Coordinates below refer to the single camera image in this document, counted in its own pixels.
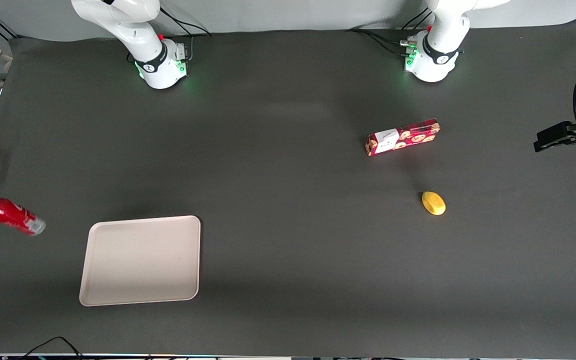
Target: dark gray tabletop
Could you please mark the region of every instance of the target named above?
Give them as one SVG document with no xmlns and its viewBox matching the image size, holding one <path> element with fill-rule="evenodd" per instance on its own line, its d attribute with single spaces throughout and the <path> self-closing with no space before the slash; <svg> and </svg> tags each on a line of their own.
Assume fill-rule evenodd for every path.
<svg viewBox="0 0 576 360">
<path fill-rule="evenodd" d="M 437 84 L 342 31 L 197 38 L 162 91 L 116 40 L 12 47 L 0 195 L 48 227 L 0 225 L 0 353 L 62 335 L 84 353 L 576 359 L 576 146 L 532 144 L 572 120 L 576 22 L 471 30 Z M 435 141 L 366 156 L 367 134 L 432 117 Z M 186 214 L 196 298 L 80 305 L 94 223 Z"/>
</svg>

